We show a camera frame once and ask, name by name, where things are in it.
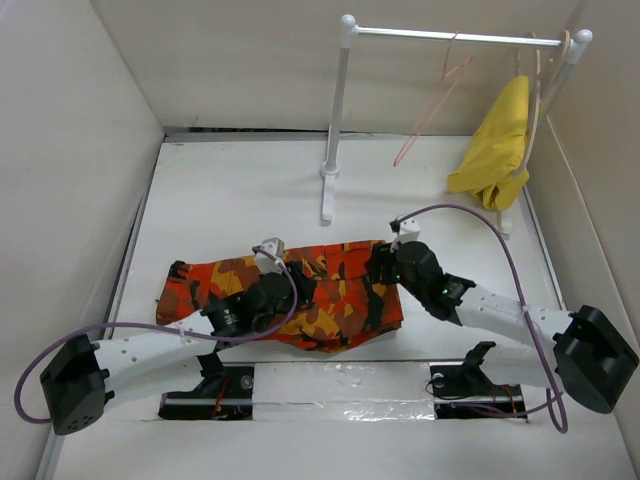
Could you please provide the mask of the orange camouflage trousers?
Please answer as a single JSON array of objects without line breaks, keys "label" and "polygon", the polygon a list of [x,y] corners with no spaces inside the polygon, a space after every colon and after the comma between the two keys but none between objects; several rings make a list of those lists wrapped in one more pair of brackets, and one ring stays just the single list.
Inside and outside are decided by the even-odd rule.
[{"label": "orange camouflage trousers", "polygon": [[[365,264],[379,245],[366,240],[291,248],[284,262],[315,282],[313,294],[287,324],[266,338],[300,350],[338,353],[398,330],[398,289],[370,281]],[[238,294],[259,279],[252,256],[187,264],[175,261],[157,301],[156,323],[167,326],[216,299]]]}]

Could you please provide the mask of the pink wire hanger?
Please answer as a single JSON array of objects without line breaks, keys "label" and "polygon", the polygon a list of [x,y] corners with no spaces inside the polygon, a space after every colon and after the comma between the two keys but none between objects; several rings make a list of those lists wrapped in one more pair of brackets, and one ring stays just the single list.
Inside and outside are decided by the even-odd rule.
[{"label": "pink wire hanger", "polygon": [[399,166],[419,137],[428,130],[434,118],[438,115],[443,105],[447,102],[461,79],[468,71],[468,67],[473,63],[474,56],[468,55],[461,62],[452,67],[449,66],[451,51],[460,34],[460,31],[456,31],[449,40],[440,79],[429,92],[423,109],[414,123],[409,138],[403,143],[394,158],[393,167]]}]

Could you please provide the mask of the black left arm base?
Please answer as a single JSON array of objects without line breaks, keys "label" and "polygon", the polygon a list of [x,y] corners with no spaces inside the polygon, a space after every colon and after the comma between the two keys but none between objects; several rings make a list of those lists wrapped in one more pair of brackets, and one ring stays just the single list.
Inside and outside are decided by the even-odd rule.
[{"label": "black left arm base", "polygon": [[245,421],[253,419],[255,365],[227,364],[224,373],[189,392],[162,396],[158,416],[171,421]]}]

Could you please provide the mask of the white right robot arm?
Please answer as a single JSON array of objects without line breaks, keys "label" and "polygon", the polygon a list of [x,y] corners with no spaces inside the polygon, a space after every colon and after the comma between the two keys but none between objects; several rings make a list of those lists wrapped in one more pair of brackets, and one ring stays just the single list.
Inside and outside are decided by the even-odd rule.
[{"label": "white right robot arm", "polygon": [[581,406],[609,414],[639,365],[638,355],[599,309],[524,306],[444,272],[422,242],[376,246],[366,270],[374,282],[401,285],[438,320],[520,343],[510,349],[483,341],[466,355],[462,381],[473,393],[507,383],[557,386]]}]

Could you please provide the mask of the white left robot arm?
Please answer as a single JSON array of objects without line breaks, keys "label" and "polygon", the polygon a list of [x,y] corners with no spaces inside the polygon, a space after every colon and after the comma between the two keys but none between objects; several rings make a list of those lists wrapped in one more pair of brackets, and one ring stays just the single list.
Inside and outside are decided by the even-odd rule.
[{"label": "white left robot arm", "polygon": [[222,387],[218,352],[262,339],[313,299],[316,280],[299,262],[278,263],[246,290],[211,303],[167,326],[143,325],[127,338],[92,341],[86,333],[62,342],[40,375],[53,431],[76,433],[106,409],[126,402],[125,391],[150,372],[196,358],[188,384],[201,396]]}]

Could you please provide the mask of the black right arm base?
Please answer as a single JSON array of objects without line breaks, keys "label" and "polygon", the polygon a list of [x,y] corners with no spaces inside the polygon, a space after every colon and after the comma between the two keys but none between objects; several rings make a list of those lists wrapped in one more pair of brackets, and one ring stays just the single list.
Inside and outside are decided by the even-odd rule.
[{"label": "black right arm base", "polygon": [[461,363],[431,363],[429,369],[425,391],[434,399],[437,420],[502,419],[526,411],[519,385],[494,385],[469,376]]}]

